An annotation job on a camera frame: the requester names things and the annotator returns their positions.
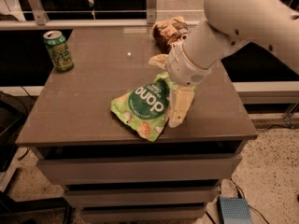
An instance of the wire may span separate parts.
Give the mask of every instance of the wire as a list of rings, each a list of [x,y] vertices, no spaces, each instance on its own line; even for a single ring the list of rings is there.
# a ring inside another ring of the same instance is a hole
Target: wire
[[[260,133],[264,133],[264,132],[267,132],[273,128],[282,128],[282,129],[288,129],[288,130],[293,130],[293,131],[297,131],[298,132],[298,129],[297,128],[293,128],[293,127],[289,127],[289,126],[284,126],[284,125],[280,125],[280,124],[272,124],[270,125],[268,128],[265,128],[265,129],[257,129],[257,131],[259,131]]]
[[[213,219],[213,217],[208,213],[208,211],[206,211],[206,215],[213,224],[217,224],[216,221]]]
[[[5,2],[6,5],[7,5],[7,9],[8,9],[8,11],[11,12],[11,10],[10,10],[10,8],[9,8],[9,5],[8,5],[8,3],[7,3],[7,0],[4,0],[4,2]]]
[[[264,220],[267,224],[270,224],[270,223],[267,221],[267,219],[263,216],[263,214],[262,214],[259,210],[255,209],[255,208],[254,208],[253,206],[251,206],[251,205],[249,205],[249,207],[250,207],[252,210],[256,211],[258,214],[260,214],[260,216],[263,218],[263,220]]]
[[[23,86],[21,86],[21,88],[26,92],[26,94],[33,100],[37,100],[34,96],[32,96]]]
[[[10,97],[10,98],[17,100],[23,106],[26,118],[28,117],[28,114],[29,114],[28,108],[27,108],[26,104],[21,99],[19,99],[16,96],[13,96],[11,94],[4,93],[4,92],[0,91],[0,97],[1,96]]]
[[[229,180],[235,185],[238,197],[245,199],[245,194],[244,194],[244,191],[242,190],[242,188],[240,188],[231,177],[229,178]]]
[[[28,94],[29,97],[31,97],[31,98],[34,99],[34,97],[32,97],[27,91],[25,91],[25,92]],[[13,99],[17,100],[17,101],[23,106],[23,108],[24,108],[24,115],[25,115],[25,118],[26,118],[26,119],[28,118],[28,115],[29,115],[28,108],[27,108],[26,104],[25,104],[21,99],[19,99],[19,98],[16,97],[16,96],[13,96],[13,95],[11,95],[11,94],[7,94],[7,93],[4,93],[4,92],[0,91],[0,97],[1,97],[1,96],[4,96],[4,97],[10,97],[10,98],[13,98]],[[0,144],[0,147],[3,147],[3,146],[7,143],[8,139],[9,139],[9,137],[7,138],[7,140],[5,140],[5,142],[4,142],[3,144]],[[18,161],[21,161],[21,160],[28,154],[28,152],[29,152],[29,148],[27,148],[26,152],[25,152],[22,156],[20,156],[20,157],[18,158]]]
[[[21,161],[25,156],[29,153],[29,147],[27,148],[26,152],[18,158],[18,161]]]
[[[240,186],[238,186],[238,185],[234,182],[234,180],[233,180],[231,177],[229,178],[229,180],[235,185],[235,188],[236,188],[236,190],[237,190],[237,192],[238,192],[239,197],[245,199],[245,194],[244,194],[243,189],[240,188]],[[257,210],[256,208],[254,208],[254,207],[251,206],[251,205],[249,205],[249,208],[251,208],[252,210],[256,211],[256,212],[263,218],[263,220],[265,221],[265,223],[270,224],[270,223],[267,221],[267,219],[264,217],[264,215],[263,215],[259,210]]]

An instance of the soda can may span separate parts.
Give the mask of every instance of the soda can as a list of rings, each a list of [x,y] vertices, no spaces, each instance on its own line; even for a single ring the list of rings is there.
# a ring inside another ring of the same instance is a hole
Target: soda can
[[[66,72],[74,68],[65,36],[60,31],[48,31],[44,34],[44,44],[50,55],[54,68]]]

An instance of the table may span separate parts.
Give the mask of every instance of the table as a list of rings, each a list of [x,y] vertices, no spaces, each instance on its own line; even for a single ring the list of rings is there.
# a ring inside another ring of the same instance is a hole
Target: table
[[[148,142],[109,107],[163,72],[148,64],[160,53],[150,27],[75,29],[68,45],[75,68],[51,72],[18,146],[87,222],[201,217],[257,136],[221,62],[184,122]]]

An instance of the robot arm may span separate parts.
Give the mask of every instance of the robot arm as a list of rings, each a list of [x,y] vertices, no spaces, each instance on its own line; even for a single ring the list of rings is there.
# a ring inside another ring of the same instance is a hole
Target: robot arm
[[[170,127],[178,126],[192,102],[192,89],[216,61],[249,42],[267,49],[299,75],[299,13],[279,0],[205,0],[202,20],[185,40],[172,45],[167,69],[182,92],[170,95]]]

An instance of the chip bag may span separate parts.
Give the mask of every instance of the chip bag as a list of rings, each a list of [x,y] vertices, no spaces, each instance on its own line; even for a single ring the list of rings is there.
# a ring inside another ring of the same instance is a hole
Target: chip bag
[[[168,73],[163,72],[151,84],[112,100],[110,110],[142,138],[155,141],[169,118],[170,91],[177,88]]]

